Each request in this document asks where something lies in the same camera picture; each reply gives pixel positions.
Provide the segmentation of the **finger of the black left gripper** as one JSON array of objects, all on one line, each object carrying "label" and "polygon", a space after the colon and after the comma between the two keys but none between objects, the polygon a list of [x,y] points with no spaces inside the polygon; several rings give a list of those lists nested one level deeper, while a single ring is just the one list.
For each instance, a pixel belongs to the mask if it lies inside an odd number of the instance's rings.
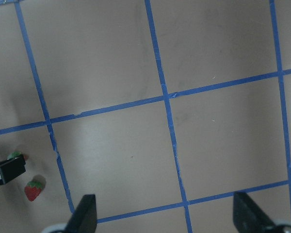
[{"label": "finger of the black left gripper", "polygon": [[17,157],[0,161],[0,185],[5,185],[26,172],[25,158],[21,154]]}]

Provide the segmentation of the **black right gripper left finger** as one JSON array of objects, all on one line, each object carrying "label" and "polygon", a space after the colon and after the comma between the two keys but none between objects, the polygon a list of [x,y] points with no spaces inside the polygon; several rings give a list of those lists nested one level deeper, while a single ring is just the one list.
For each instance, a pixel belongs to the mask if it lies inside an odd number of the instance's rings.
[{"label": "black right gripper left finger", "polygon": [[82,197],[72,217],[68,221],[66,233],[94,233],[97,228],[97,205],[95,194]]}]

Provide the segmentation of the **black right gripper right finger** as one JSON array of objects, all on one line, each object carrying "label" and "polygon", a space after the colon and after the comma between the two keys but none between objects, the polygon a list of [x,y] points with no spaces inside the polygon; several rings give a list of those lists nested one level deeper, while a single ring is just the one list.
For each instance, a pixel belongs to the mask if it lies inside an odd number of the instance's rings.
[{"label": "black right gripper right finger", "polygon": [[233,224],[239,233],[280,233],[277,226],[245,192],[233,196]]}]

